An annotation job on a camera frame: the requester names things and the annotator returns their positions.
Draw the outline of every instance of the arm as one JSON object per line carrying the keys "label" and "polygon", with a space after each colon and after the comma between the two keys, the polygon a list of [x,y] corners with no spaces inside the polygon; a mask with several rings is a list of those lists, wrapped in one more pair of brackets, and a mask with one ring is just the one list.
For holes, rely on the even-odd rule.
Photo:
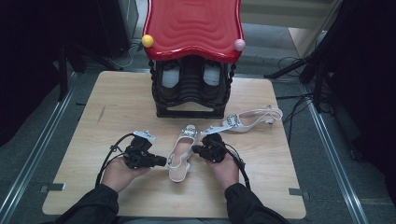
{"label": "arm", "polygon": [[111,223],[119,212],[119,192],[149,168],[130,169],[123,158],[114,159],[106,168],[102,183],[85,194],[55,223]]}
{"label": "arm", "polygon": [[229,154],[220,163],[206,161],[206,164],[225,189],[228,217],[232,223],[289,223],[280,214],[265,207],[251,190],[239,183],[239,169]]}

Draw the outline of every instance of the gray carpet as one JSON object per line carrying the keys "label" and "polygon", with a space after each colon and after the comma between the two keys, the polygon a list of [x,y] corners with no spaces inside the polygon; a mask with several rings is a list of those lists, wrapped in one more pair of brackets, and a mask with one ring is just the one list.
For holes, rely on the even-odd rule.
{"label": "gray carpet", "polygon": [[[148,69],[148,59],[143,51],[132,50],[133,61],[124,71]],[[128,55],[118,59],[117,63],[127,64]],[[262,78],[263,74],[271,74],[278,70],[279,59],[243,56],[237,64],[238,76]],[[43,184],[51,183],[61,164],[64,153],[78,119],[88,101],[92,87],[100,72],[105,68],[86,58],[88,65],[85,74],[78,74],[78,82],[42,159],[35,169],[21,200],[16,207],[9,223],[41,223],[55,219],[42,213],[41,207],[46,199],[45,193],[39,189]],[[302,86],[294,77],[296,73],[274,80],[276,96],[303,94]],[[53,108],[56,106],[59,88],[55,88],[43,101],[40,107],[23,124],[16,136],[0,148],[0,199],[3,201],[9,187],[18,176],[35,141]],[[278,105],[287,116],[298,99],[279,100]],[[363,210],[370,223],[396,223],[396,209],[391,204],[386,192],[383,176],[369,163],[353,161],[349,156],[348,143],[339,130],[337,120],[330,114],[323,114],[326,125],[336,144],[337,153],[346,169],[346,173],[361,200]],[[285,132],[289,133],[289,123],[285,124]],[[290,220],[291,223],[353,223],[347,209],[343,194],[338,186],[328,156],[318,134],[312,115],[308,109],[295,115],[291,129],[290,152],[301,190],[305,193],[304,202],[306,217],[301,220]]]}

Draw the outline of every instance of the black shoe rack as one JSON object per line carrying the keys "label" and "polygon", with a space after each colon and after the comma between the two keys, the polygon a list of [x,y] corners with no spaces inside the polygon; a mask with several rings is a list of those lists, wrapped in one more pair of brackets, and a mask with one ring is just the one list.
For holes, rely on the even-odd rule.
{"label": "black shoe rack", "polygon": [[[235,63],[219,63],[207,60],[198,55],[188,55],[171,61],[150,60],[152,96],[154,98],[157,117],[159,118],[193,118],[193,119],[222,119],[224,110],[230,98],[231,83],[233,82]],[[208,85],[204,81],[206,66],[219,68],[219,84]],[[168,69],[178,69],[179,80],[176,86],[163,86],[163,72]],[[170,109],[187,102],[195,102],[207,111],[186,111]]]}

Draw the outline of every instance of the human hand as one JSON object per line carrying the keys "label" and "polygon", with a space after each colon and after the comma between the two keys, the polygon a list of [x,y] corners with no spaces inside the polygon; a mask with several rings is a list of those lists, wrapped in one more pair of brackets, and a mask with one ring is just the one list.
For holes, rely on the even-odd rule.
{"label": "human hand", "polygon": [[123,157],[114,159],[105,169],[105,173],[102,178],[102,184],[114,189],[117,193],[120,193],[132,180],[140,175],[144,175],[150,171],[150,168],[137,168],[130,169],[124,161]]}
{"label": "human hand", "polygon": [[230,154],[227,153],[222,162],[205,161],[224,190],[239,183],[239,168]]}

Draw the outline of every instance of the pink ball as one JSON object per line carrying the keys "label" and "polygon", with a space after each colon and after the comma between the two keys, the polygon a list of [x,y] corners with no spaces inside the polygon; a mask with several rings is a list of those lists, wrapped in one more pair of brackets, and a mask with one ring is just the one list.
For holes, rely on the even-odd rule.
{"label": "pink ball", "polygon": [[233,45],[235,46],[236,50],[242,51],[242,49],[245,48],[246,43],[245,43],[245,40],[243,40],[243,39],[237,39],[237,40],[235,40],[235,43],[233,43]]}

